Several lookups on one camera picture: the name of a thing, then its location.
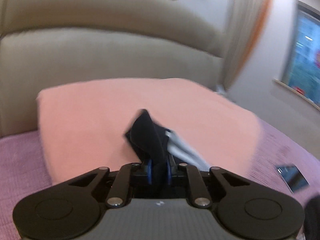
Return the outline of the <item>black hoodie with white stripes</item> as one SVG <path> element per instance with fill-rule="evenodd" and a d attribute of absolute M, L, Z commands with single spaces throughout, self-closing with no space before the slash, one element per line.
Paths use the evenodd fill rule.
<path fill-rule="evenodd" d="M 210 169 L 204 157 L 175 131 L 153 121 L 146 109 L 140 111 L 125 133 L 125 138 L 142 162 L 151 159 L 154 164 L 163 164 L 172 155 L 183 163 L 196 166 L 200 171 Z"/>

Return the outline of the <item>folded pink blanket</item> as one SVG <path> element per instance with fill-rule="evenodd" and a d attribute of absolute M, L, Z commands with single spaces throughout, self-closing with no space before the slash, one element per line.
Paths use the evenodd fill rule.
<path fill-rule="evenodd" d="M 44 158 L 54 184 L 107 166 L 167 163 L 245 176 L 261 126 L 252 112 L 186 79 L 108 79 L 42 90 Z"/>

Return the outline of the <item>tablet with dark screen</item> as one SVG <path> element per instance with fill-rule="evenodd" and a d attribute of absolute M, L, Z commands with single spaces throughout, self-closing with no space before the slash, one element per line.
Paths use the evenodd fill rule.
<path fill-rule="evenodd" d="M 308 181 L 296 165 L 278 165 L 276 171 L 292 193 L 309 186 Z"/>

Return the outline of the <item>purple bed cover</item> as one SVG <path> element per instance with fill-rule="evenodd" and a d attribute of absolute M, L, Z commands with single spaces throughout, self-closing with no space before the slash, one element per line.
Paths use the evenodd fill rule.
<path fill-rule="evenodd" d="M 319 194 L 319 160 L 265 121 L 260 121 L 260 127 L 259 143 L 246 178 L 291 194 L 276 167 L 295 165 L 308 186 L 293 193 L 293 197 L 306 205 Z M 20 239 L 12 221 L 14 206 L 51 184 L 38 132 L 1 139 L 1 239 Z"/>

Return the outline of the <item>beige padded headboard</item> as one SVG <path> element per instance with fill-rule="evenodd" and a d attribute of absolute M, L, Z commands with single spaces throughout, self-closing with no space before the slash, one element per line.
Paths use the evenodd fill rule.
<path fill-rule="evenodd" d="M 1 0 L 1 136 L 37 129 L 49 87 L 180 77 L 212 88 L 223 39 L 173 0 Z"/>

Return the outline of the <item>dark framed window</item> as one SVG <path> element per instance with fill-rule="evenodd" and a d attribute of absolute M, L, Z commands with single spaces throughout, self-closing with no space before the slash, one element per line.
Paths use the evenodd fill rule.
<path fill-rule="evenodd" d="M 281 82 L 319 106 L 319 11 L 297 1 L 289 57 Z"/>

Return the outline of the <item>left beige orange curtain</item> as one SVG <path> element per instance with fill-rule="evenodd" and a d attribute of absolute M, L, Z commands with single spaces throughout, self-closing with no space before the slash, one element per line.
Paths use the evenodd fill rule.
<path fill-rule="evenodd" d="M 219 79 L 225 91 L 240 75 L 267 20 L 272 0 L 232 0 Z"/>

